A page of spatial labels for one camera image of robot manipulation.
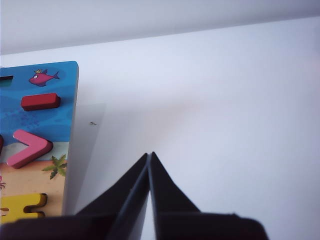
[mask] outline wooden puzzle piece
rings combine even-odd
[[[2,135],[0,134],[0,156],[1,156],[1,151],[2,151],[2,147],[4,146],[4,138],[2,137]]]
[[[13,133],[13,137],[29,146],[15,155],[10,156],[6,161],[9,166],[15,169],[19,169],[29,162],[50,152],[54,146],[51,141],[22,129],[16,130]]]
[[[25,111],[42,109],[54,109],[60,106],[60,97],[56,93],[37,94],[24,96],[21,99],[21,107]]]
[[[43,212],[31,212],[32,208],[43,207],[47,203],[44,193],[1,197],[1,224],[14,222],[18,219],[34,219],[44,217]]]

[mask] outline pink fish illustration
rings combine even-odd
[[[29,79],[29,82],[34,84],[34,85],[37,85],[39,87],[44,87],[49,80],[51,80],[51,79],[60,79],[58,77],[59,71],[57,71],[56,74],[53,75],[53,76],[50,76],[50,75],[47,74],[48,69],[44,70],[43,72],[41,72],[41,71],[42,71],[41,69],[38,69],[37,71],[34,71],[35,75],[32,78]]]

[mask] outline palm tree illustration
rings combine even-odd
[[[51,161],[53,162],[53,165],[47,166],[42,171],[51,171],[50,180],[53,179],[57,173],[59,173],[62,176],[66,176],[66,170],[67,163],[65,163],[66,155],[63,154],[59,159],[57,159],[55,156],[51,157]]]

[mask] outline small crab illustration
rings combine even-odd
[[[2,190],[2,188],[6,188],[6,183],[2,182],[2,176],[0,176],[0,190]]]

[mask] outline red minus sign piece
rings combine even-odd
[[[54,109],[60,106],[60,97],[56,93],[46,93],[24,96],[21,99],[21,107],[25,111],[42,109]]]

